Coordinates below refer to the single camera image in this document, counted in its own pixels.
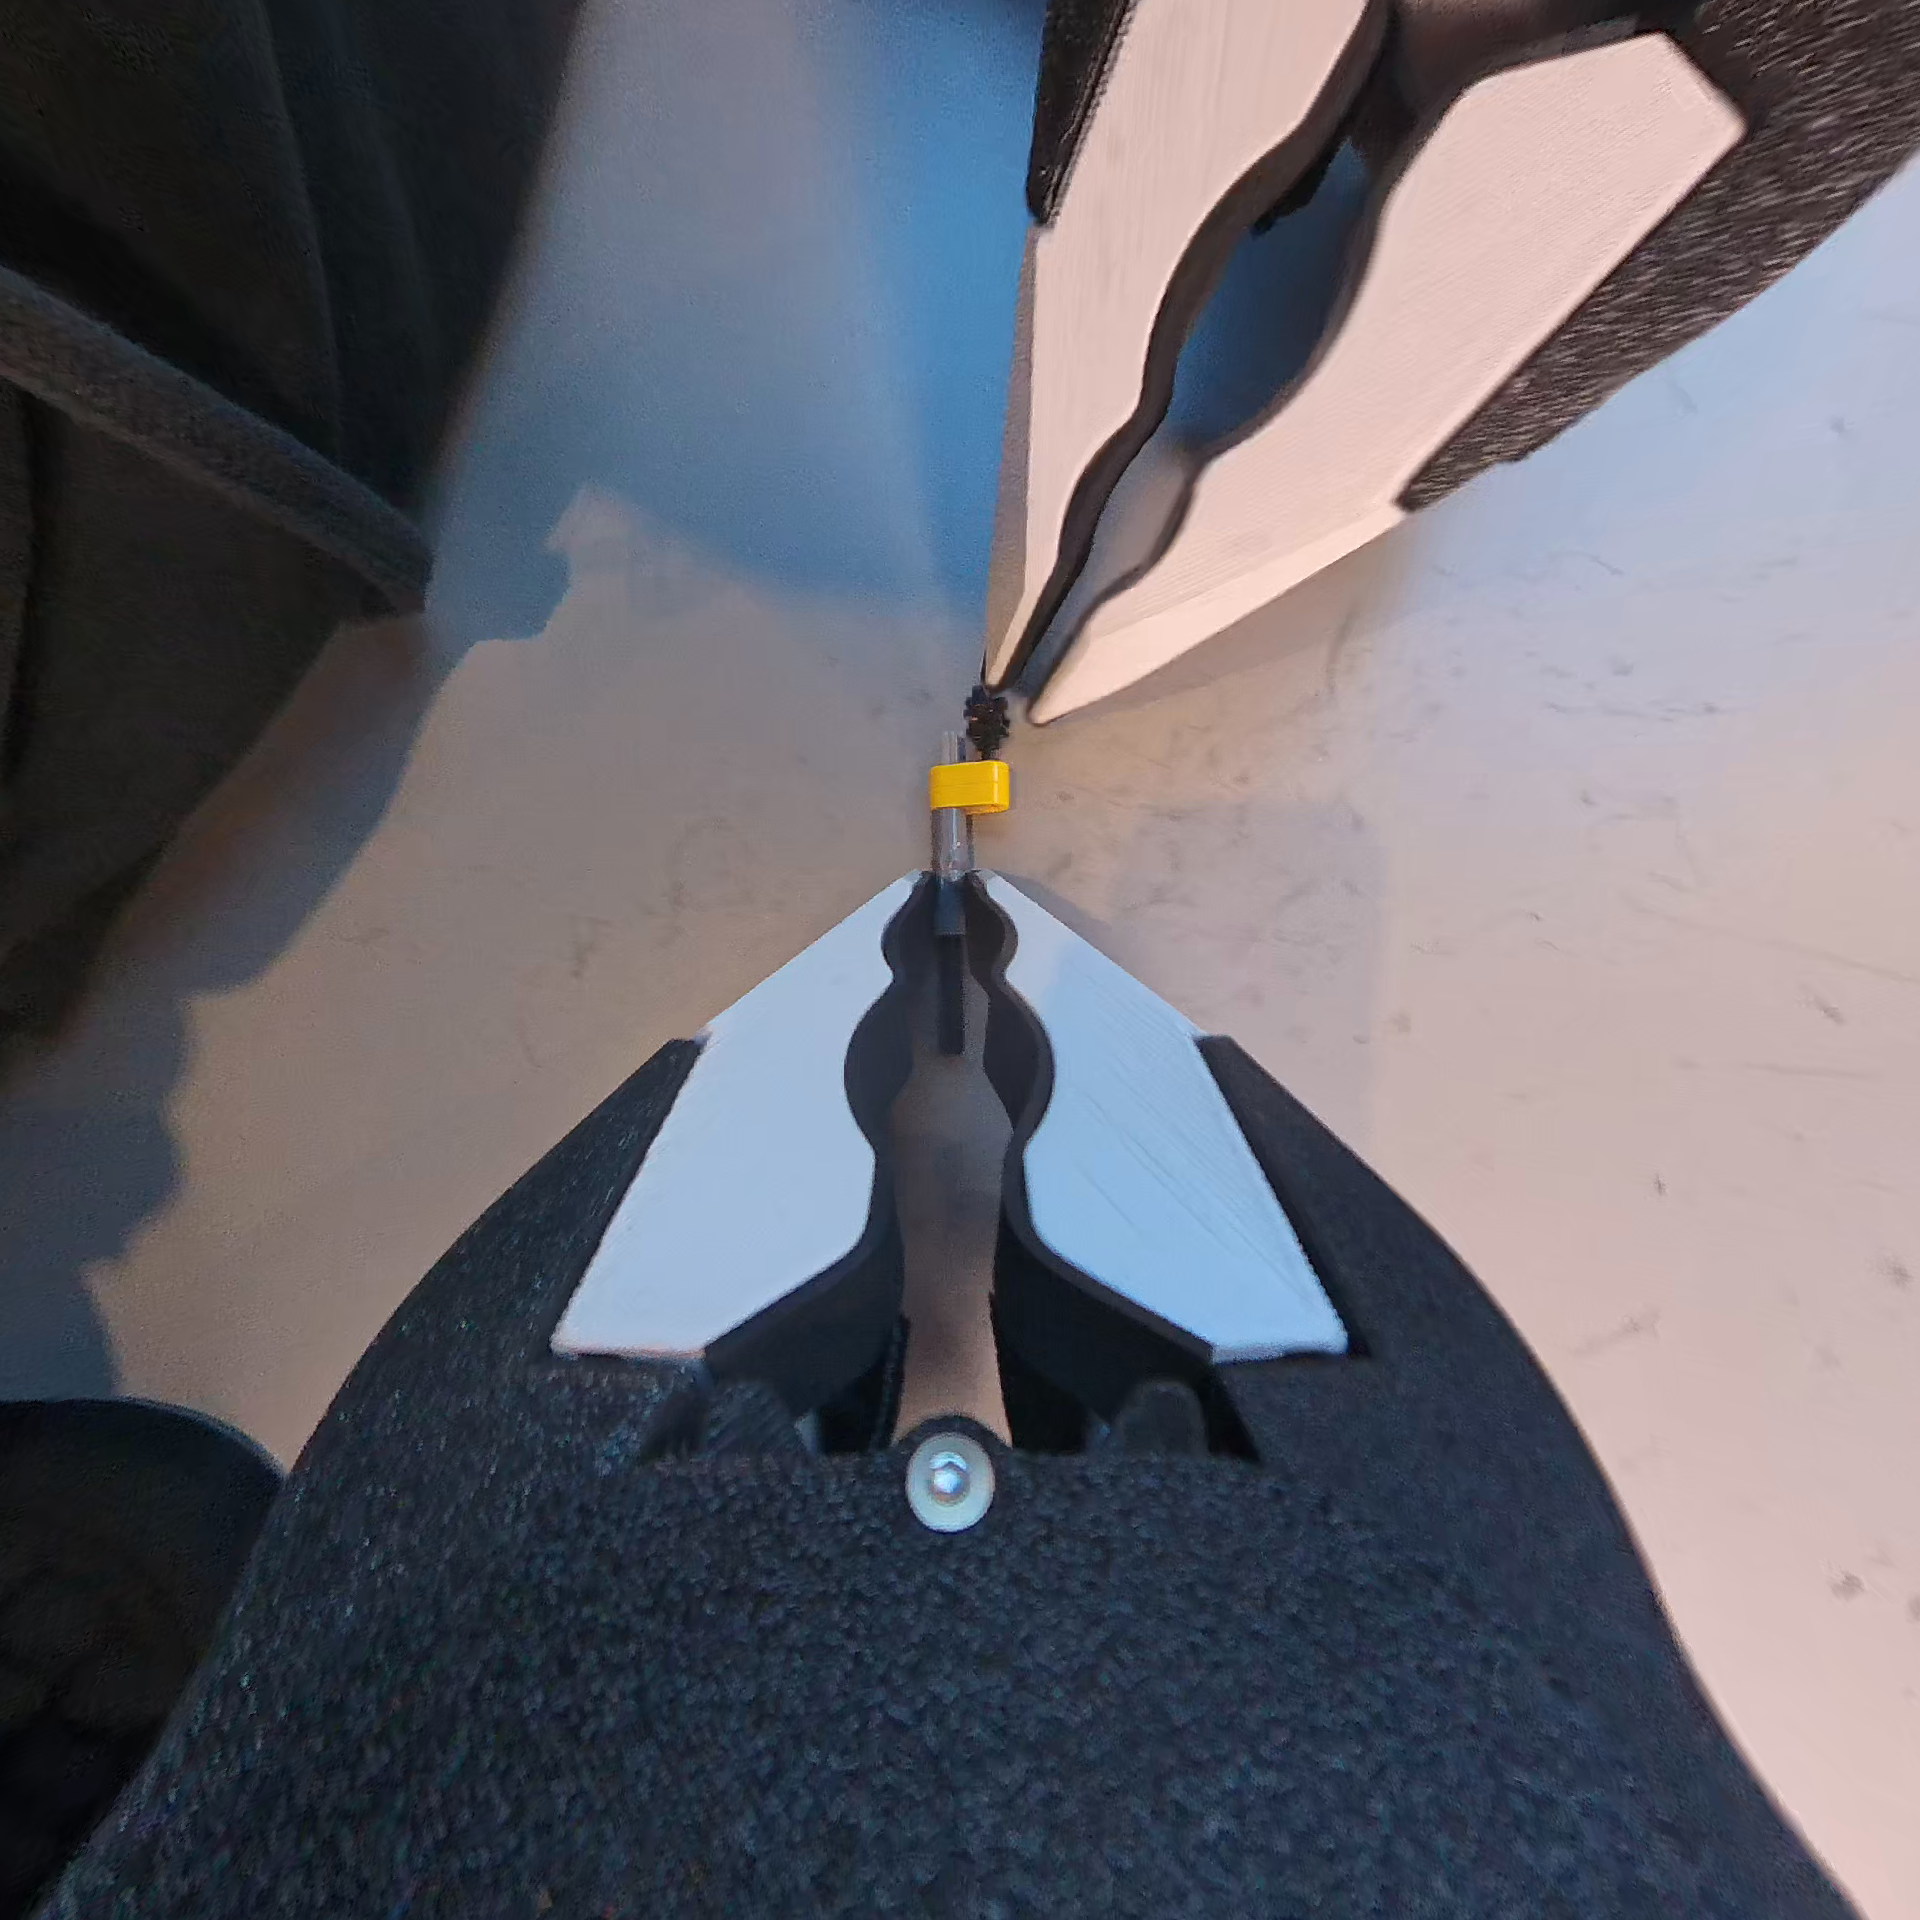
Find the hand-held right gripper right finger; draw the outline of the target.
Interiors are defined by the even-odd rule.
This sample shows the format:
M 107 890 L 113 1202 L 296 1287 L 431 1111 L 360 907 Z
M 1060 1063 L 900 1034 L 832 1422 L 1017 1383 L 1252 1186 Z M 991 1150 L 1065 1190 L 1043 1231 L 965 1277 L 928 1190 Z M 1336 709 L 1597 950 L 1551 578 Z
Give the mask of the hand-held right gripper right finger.
M 1076 1453 L 1142 1389 L 1252 1453 L 1225 1373 L 1348 1353 L 1209 1057 L 1209 1035 L 1001 876 L 966 886 L 982 1069 L 1012 1135 L 991 1333 L 1019 1450 Z

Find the grey axle pin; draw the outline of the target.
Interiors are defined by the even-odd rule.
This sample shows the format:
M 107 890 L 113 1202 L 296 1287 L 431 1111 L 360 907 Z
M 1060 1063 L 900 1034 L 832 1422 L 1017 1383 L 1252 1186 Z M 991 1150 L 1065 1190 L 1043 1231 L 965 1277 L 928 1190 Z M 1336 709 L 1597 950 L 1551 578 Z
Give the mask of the grey axle pin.
M 960 732 L 942 733 L 935 766 L 966 759 L 966 739 Z M 955 1059 L 966 1051 L 966 877 L 973 869 L 973 830 L 972 819 L 935 811 L 928 814 L 928 827 L 935 876 L 935 1041 L 944 1057 Z

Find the person's black hoodie torso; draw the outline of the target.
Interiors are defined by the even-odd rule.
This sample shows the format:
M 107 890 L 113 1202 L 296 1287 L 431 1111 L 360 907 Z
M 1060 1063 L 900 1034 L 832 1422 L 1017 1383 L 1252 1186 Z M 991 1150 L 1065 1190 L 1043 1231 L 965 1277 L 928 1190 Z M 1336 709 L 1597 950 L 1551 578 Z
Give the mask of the person's black hoodie torso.
M 1 7 L 4 1041 L 336 628 L 420 611 L 577 14 Z

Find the grey desk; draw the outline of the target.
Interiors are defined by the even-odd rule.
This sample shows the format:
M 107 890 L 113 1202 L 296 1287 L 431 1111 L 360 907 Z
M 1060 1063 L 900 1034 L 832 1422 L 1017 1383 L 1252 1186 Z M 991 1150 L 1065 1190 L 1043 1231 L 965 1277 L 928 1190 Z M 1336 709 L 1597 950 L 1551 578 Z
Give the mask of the grey desk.
M 4 1396 L 293 1461 L 663 1041 L 923 859 L 1037 4 L 584 4 L 438 474 L 4 1069 Z M 1463 1255 L 1723 1717 L 1915 1916 L 1915 167 L 981 835 Z

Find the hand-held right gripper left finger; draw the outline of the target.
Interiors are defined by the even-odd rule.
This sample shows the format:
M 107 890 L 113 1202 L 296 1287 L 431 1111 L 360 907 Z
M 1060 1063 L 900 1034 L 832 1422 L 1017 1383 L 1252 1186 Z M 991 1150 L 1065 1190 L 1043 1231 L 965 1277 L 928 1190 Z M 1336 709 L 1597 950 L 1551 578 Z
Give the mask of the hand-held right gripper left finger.
M 709 1022 L 555 1356 L 767 1385 L 825 1452 L 884 1446 L 905 1363 L 891 1116 L 918 973 L 909 873 Z

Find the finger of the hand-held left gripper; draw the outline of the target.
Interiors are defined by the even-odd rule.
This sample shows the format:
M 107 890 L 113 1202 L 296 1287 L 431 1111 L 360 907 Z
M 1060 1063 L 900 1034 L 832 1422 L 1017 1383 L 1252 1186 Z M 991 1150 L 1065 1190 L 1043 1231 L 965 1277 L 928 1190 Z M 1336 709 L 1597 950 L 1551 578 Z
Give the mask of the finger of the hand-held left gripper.
M 1188 329 L 1256 218 L 1310 185 L 1384 3 L 1047 4 L 981 678 L 1005 691 L 1167 413 Z
M 1382 188 L 1308 371 L 1207 457 L 1031 723 L 1148 678 L 1408 516 L 1414 474 L 1741 135 L 1663 33 L 1583 33 L 1463 87 Z

